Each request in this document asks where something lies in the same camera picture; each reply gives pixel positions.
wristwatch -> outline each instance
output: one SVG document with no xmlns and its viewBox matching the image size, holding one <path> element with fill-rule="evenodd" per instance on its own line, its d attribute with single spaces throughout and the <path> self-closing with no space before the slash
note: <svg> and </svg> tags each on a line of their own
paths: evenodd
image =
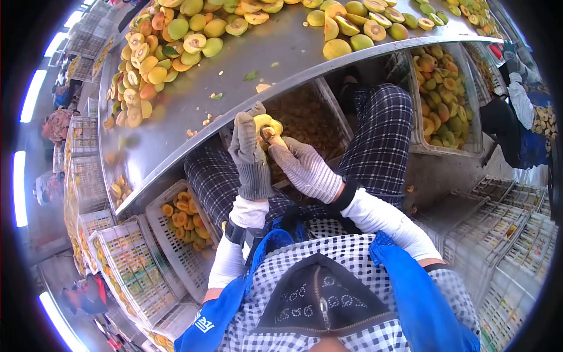
<svg viewBox="0 0 563 352">
<path fill-rule="evenodd" d="M 264 236 L 264 229 L 243 228 L 233 223 L 231 219 L 225 226 L 225 237 L 240 246 L 245 266 L 252 264 L 256 248 L 262 242 Z"/>
</svg>

knitted glove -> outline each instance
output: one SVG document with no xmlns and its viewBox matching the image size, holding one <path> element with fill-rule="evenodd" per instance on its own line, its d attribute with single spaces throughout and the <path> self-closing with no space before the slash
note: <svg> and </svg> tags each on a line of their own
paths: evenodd
<svg viewBox="0 0 563 352">
<path fill-rule="evenodd" d="M 328 167 L 311 145 L 290 137 L 282 139 L 289 149 L 272 144 L 268 152 L 291 183 L 304 195 L 325 204 L 332 203 L 342 185 L 342 177 Z"/>
<path fill-rule="evenodd" d="M 525 72 L 524 64 L 516 54 L 516 47 L 512 42 L 504 41 L 504 44 L 502 44 L 502 57 L 506 60 L 508 73 L 516 72 L 523 74 Z"/>
<path fill-rule="evenodd" d="M 241 197 L 256 200 L 274 195 L 266 153 L 256 141 L 256 125 L 249 113 L 236 115 L 229 153 L 239 171 L 239 195 Z"/>
</svg>

metal table edge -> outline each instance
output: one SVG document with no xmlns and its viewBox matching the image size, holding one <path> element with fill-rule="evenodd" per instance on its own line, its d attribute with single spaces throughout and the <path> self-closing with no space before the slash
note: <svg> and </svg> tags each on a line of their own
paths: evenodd
<svg viewBox="0 0 563 352">
<path fill-rule="evenodd" d="M 256 101 L 266 101 L 285 91 L 288 91 L 291 88 L 305 84 L 323 74 L 330 73 L 334 70 L 351 65 L 360 60 L 382 56 L 390 52 L 394 52 L 396 50 L 404 50 L 418 46 L 425 46 L 425 45 L 431 45 L 437 43 L 473 42 L 473 41 L 489 42 L 489 43 L 504 42 L 504 40 L 498 38 L 473 36 L 473 35 L 459 35 L 459 34 L 422 37 L 422 38 L 410 38 L 410 39 L 405 39 L 403 41 L 380 44 L 369 49 L 355 51 L 351 54 L 337 57 L 336 59 L 330 61 L 326 61 L 322 64 L 313 66 L 298 74 L 288 77 L 287 79 L 279 82 L 278 84 L 272 85 L 270 88 L 264 90 L 263 92 L 257 95 L 254 95 L 252 98 L 247 99 L 241 104 L 230 109 L 227 113 L 222 115 L 221 118 L 214 120 L 212 123 L 210 123 L 207 126 L 207 128 L 205 128 L 204 130 L 202 130 L 201 132 L 190 138 L 187 142 L 182 144 L 165 160 L 163 160 L 162 163 L 160 163 L 148 176 L 145 177 L 141 185 L 136 187 L 135 190 L 133 190 L 133 192 L 123 201 L 123 203 L 117 209 L 114 210 L 115 214 L 119 216 L 125 209 L 127 209 L 127 207 L 129 207 L 129 205 L 131 205 L 133 201 L 135 201 L 135 199 L 141 194 L 141 192 L 144 189 L 146 189 L 149 185 L 151 185 L 161 174 L 166 172 L 171 166 L 176 164 L 181 158 L 187 155 L 191 150 L 199 146 L 201 143 L 205 142 L 212 135 L 216 134 L 224 125 L 231 122 L 235 118 L 235 114 L 237 112 L 250 110 L 250 108 L 252 108 L 252 106 L 256 103 Z M 107 79 L 106 75 L 102 76 L 102 80 L 104 79 Z M 107 181 L 105 179 L 104 182 L 106 183 L 106 190 L 108 190 Z"/>
</svg>

floor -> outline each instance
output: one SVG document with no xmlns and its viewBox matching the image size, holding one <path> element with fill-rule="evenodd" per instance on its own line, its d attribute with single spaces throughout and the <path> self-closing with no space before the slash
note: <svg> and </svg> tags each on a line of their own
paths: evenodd
<svg viewBox="0 0 563 352">
<path fill-rule="evenodd" d="M 484 135 L 484 143 L 483 155 L 487 155 L 493 141 Z M 457 155 L 437 157 L 410 153 L 405 188 L 413 185 L 414 190 L 405 198 L 403 210 L 409 213 L 413 205 L 416 205 L 418 210 L 424 209 L 450 190 L 469 191 L 486 175 L 513 178 L 513 169 L 504 161 L 500 146 L 496 147 L 485 167 L 481 166 L 480 158 Z"/>
</svg>

plaid pants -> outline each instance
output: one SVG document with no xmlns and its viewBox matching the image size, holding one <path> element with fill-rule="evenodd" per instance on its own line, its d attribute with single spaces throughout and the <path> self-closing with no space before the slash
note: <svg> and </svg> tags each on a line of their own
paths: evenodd
<svg viewBox="0 0 563 352">
<path fill-rule="evenodd" d="M 408 158 L 413 109 L 410 95 L 390 83 L 346 87 L 358 118 L 358 130 L 348 145 L 336 173 L 358 180 L 371 193 L 398 207 Z M 223 149 L 204 144 L 186 156 L 184 170 L 196 196 L 221 231 L 228 221 L 240 187 L 233 159 Z M 294 202 L 280 190 L 269 198 L 266 223 L 284 215 Z M 303 219 L 322 219 L 321 205 L 301 207 Z"/>
</svg>

